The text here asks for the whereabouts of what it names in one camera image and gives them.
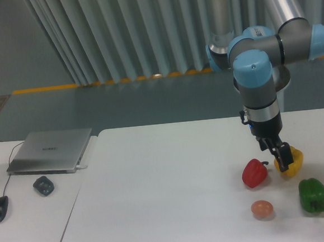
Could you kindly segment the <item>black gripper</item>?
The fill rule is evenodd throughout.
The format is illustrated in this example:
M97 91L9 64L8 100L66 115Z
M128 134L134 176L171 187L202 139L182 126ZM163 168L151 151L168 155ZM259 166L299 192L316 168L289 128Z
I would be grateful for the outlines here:
M278 137L283 127L280 112L268 121L252 121L249 120L250 131L256 137L259 143L260 150L265 151L269 149L271 154L275 157L281 172L289 169L289 165L294 162L290 145L287 142L282 142Z

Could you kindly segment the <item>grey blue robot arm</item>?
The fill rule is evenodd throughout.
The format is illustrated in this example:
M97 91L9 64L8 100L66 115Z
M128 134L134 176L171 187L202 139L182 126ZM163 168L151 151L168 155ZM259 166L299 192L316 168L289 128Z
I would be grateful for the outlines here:
M283 124L277 93L289 83L286 65L324 56L324 25L311 25L297 0L262 0L274 28L251 26L236 36L230 0L204 1L209 12L210 66L233 72L234 87L242 98L242 123L284 172L294 159L289 144L279 137Z

